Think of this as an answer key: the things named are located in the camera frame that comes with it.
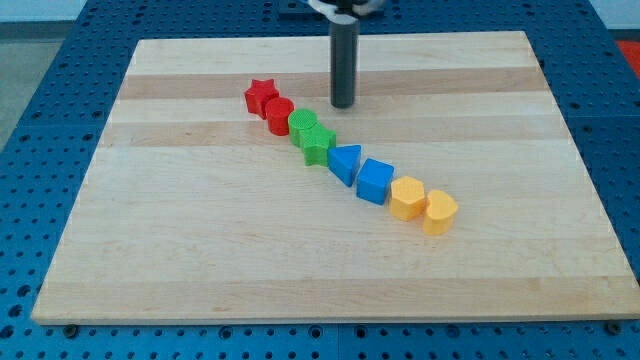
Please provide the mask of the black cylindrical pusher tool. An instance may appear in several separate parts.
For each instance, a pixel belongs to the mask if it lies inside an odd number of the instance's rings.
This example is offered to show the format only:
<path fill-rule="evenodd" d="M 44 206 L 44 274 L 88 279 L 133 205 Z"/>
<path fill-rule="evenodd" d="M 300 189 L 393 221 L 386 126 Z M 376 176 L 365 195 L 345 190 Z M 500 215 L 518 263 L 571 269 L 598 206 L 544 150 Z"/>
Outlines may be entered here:
<path fill-rule="evenodd" d="M 338 109 L 355 102 L 359 19 L 351 0 L 337 0 L 336 13 L 329 20 L 330 101 Z"/>

